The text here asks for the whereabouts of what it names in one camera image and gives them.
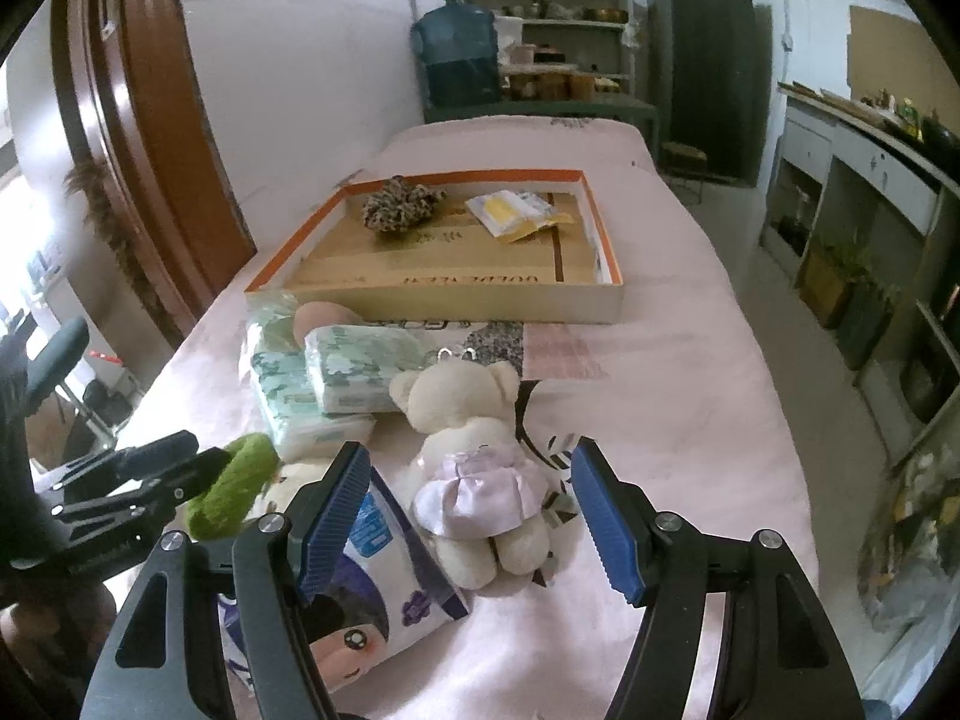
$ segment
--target door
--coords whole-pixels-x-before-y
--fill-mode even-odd
[[[253,256],[209,133],[179,0],[68,0],[76,149],[181,333]]]

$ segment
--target bedsheet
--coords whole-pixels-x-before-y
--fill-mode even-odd
[[[526,325],[515,338],[525,378],[544,380],[524,416],[531,443],[560,467],[563,447],[594,437],[621,479],[702,532],[780,531],[816,587],[805,479],[769,371],[726,271],[656,175],[640,134],[619,122],[441,122],[400,133],[354,180],[483,167],[583,170],[626,285],[618,324]],[[237,359],[243,286],[271,253],[257,255],[186,338],[125,445],[184,428],[202,446],[222,445],[262,429]],[[370,450],[388,483],[420,442],[400,415],[378,418]],[[643,611],[608,586],[582,517],[553,538],[558,565],[545,586],[498,581],[475,594],[467,619],[338,691],[338,709],[371,720],[602,718]],[[706,715],[722,611],[723,599],[710,596],[685,717]],[[238,709],[256,713],[250,702]]]

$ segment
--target drawer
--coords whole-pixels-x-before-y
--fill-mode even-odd
[[[800,124],[803,129],[815,132],[829,141],[833,140],[833,128],[834,122],[836,122],[833,117],[790,100],[790,103],[787,103],[786,106],[786,118],[789,122]]]
[[[830,167],[830,141],[791,121],[784,127],[784,159],[821,184]]]
[[[879,150],[873,141],[846,127],[837,127],[833,134],[833,156],[874,185],[877,163],[880,162]]]
[[[886,197],[920,233],[933,222],[937,193],[882,146],[846,127],[837,127],[833,153]]]
[[[882,148],[877,163],[877,189],[920,233],[926,235],[933,224],[937,194],[903,162]]]

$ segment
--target cardboard box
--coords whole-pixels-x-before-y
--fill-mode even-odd
[[[361,209],[383,182],[342,187],[253,279],[248,300],[289,293],[369,320],[616,322],[623,280],[582,172],[470,170],[408,180],[445,192],[434,218],[395,236],[374,233]],[[500,189],[534,191],[576,223],[504,244],[464,205]]]

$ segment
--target green floral package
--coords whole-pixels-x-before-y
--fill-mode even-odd
[[[306,367],[327,413],[394,412],[390,380],[437,359],[429,341],[397,327],[334,324],[306,337]]]
[[[253,389],[283,461],[333,457],[344,442],[370,438],[372,416],[323,413],[310,386],[303,352],[254,352],[250,364]]]

